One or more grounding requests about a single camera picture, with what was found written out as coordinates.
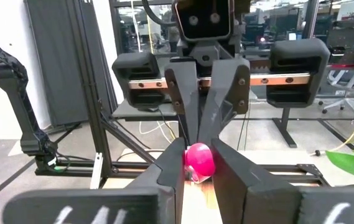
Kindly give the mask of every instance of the white marking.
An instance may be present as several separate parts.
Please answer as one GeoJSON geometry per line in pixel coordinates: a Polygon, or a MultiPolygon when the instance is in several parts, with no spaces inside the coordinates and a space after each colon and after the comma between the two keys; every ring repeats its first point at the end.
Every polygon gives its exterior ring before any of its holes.
{"type": "Polygon", "coordinates": [[[60,211],[60,213],[59,213],[57,219],[55,220],[54,224],[63,224],[63,221],[65,221],[65,219],[67,218],[67,216],[69,215],[69,213],[72,212],[72,211],[73,211],[73,208],[70,207],[69,205],[67,205],[66,207],[64,207],[64,208],[60,211]]]}
{"type": "Polygon", "coordinates": [[[344,209],[350,207],[349,203],[339,203],[333,207],[333,210],[327,215],[324,224],[344,224],[344,223],[335,223],[338,216],[343,212],[344,209]]]}
{"type": "Polygon", "coordinates": [[[126,219],[127,211],[124,209],[120,209],[117,212],[116,219],[114,220],[113,224],[123,224],[124,219],[126,219]]]}
{"type": "Polygon", "coordinates": [[[16,141],[14,147],[9,151],[8,156],[16,156],[19,154],[23,154],[20,140],[16,141]]]}
{"type": "Polygon", "coordinates": [[[110,209],[108,207],[102,206],[91,224],[107,224],[109,211],[110,209]]]}

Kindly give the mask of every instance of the window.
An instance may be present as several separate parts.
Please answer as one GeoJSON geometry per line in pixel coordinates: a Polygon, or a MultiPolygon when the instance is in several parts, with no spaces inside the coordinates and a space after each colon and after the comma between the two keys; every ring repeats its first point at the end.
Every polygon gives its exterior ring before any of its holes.
{"type": "MultiPolygon", "coordinates": [[[[154,14],[163,21],[173,21],[171,5],[151,6],[154,14]]],[[[117,9],[121,49],[128,52],[169,54],[176,52],[179,32],[176,27],[165,27],[153,22],[142,6],[117,9]]]]}

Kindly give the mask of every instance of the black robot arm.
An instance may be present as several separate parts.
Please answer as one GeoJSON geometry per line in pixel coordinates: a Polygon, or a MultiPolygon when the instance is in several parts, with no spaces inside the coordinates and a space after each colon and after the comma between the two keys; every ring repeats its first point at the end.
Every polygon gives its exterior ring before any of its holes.
{"type": "Polygon", "coordinates": [[[57,145],[50,141],[37,123],[26,92],[28,81],[26,68],[0,48],[0,88],[7,93],[22,129],[22,151],[28,156],[35,156],[39,169],[46,169],[48,166],[53,167],[57,161],[57,145]]]}

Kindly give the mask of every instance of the white cable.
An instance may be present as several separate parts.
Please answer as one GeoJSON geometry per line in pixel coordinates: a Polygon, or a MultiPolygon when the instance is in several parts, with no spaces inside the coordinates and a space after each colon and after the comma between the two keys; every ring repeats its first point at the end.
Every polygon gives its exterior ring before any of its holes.
{"type": "MultiPolygon", "coordinates": [[[[167,121],[167,124],[169,125],[170,123],[178,123],[178,121],[167,121]]],[[[149,131],[142,131],[142,121],[139,122],[139,133],[140,134],[149,134],[152,133],[154,131],[156,131],[157,129],[159,129],[161,126],[165,125],[165,123],[161,123],[160,126],[156,126],[156,128],[153,128],[149,131]]]]}
{"type": "Polygon", "coordinates": [[[131,0],[131,17],[133,18],[135,34],[137,35],[138,52],[141,52],[141,38],[139,36],[137,19],[135,18],[134,0],[131,0]]]}
{"type": "Polygon", "coordinates": [[[158,122],[158,121],[156,121],[156,122],[157,122],[157,125],[159,126],[160,131],[162,132],[162,134],[163,134],[165,140],[167,140],[167,141],[171,144],[171,141],[170,141],[169,138],[167,138],[167,136],[165,135],[165,133],[164,133],[164,131],[163,131],[163,128],[162,128],[160,122],[158,122]]]}

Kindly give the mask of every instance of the metal stand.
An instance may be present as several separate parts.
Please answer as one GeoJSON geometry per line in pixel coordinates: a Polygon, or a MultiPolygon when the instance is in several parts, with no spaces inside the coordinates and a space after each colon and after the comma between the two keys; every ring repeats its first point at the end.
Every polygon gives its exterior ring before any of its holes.
{"type": "Polygon", "coordinates": [[[282,134],[283,139],[289,145],[290,148],[296,148],[296,142],[291,138],[287,131],[287,122],[289,121],[290,108],[283,108],[282,119],[272,118],[277,129],[282,134]]]}

